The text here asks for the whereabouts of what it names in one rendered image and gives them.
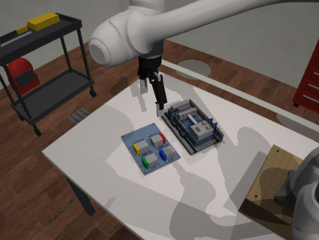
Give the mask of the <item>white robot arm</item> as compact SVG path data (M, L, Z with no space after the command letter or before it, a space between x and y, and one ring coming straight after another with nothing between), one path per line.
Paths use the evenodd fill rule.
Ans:
M169 12L164 0L130 0L126 11L94 30L89 53L105 68L136 57L154 59L163 54L165 39L266 5L291 2L319 0L198 0ZM274 199L294 212L292 240L319 240L319 147L296 171L288 171Z

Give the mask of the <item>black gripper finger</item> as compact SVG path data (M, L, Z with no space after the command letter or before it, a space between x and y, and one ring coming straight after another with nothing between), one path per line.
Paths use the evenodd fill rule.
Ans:
M138 76L139 79L140 79L140 93L143 94L143 93L148 93L148 90L147 90L147 76L145 74L147 69L144 69L142 67L138 67ZM143 75L142 73L143 72Z
M157 105L157 117L161 117L164 115L164 104L167 103L166 92L163 83L162 74L158 74L154 72L154 81L151 80L151 76L149 72L146 72L147 77L149 78L150 84L152 84L155 97L156 97L156 105Z

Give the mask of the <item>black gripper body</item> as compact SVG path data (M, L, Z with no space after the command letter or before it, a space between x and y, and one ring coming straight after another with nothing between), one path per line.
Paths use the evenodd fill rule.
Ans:
M150 73L151 80L154 80L154 72L158 73L157 69L162 64L162 56L154 59L142 59L138 57L138 62L140 67L147 69L146 72Z

